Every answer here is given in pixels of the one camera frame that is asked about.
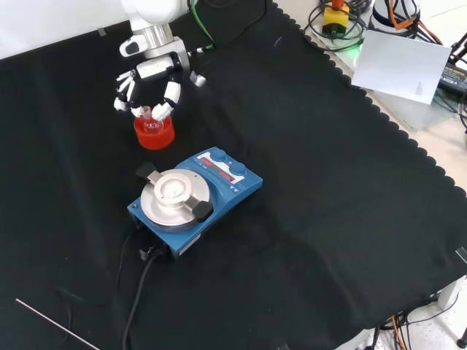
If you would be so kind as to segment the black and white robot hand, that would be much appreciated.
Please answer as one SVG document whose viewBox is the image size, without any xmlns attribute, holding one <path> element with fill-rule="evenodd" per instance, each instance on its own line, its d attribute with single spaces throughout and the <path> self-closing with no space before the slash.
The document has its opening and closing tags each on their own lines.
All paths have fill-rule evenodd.
<svg viewBox="0 0 467 350">
<path fill-rule="evenodd" d="M 178 104 L 181 96 L 181 73 L 197 87 L 201 87 L 206 78 L 195 73 L 191 67 L 189 58 L 191 53 L 185 48 L 185 44 L 178 37 L 162 46 L 151 48 L 142 35 L 132 36 L 122 44 L 123 54 L 141 53 L 144 48 L 149 49 L 148 60 L 139 63 L 135 69 L 121 74 L 117 79 L 116 97 L 114 108 L 118 111 L 132 113 L 136 118 L 145 115 L 144 107 L 136 101 L 136 88 L 138 84 L 149 79 L 167 78 L 163 102 L 151 109 L 150 119 L 157 122 L 165 120 Z"/>
</svg>

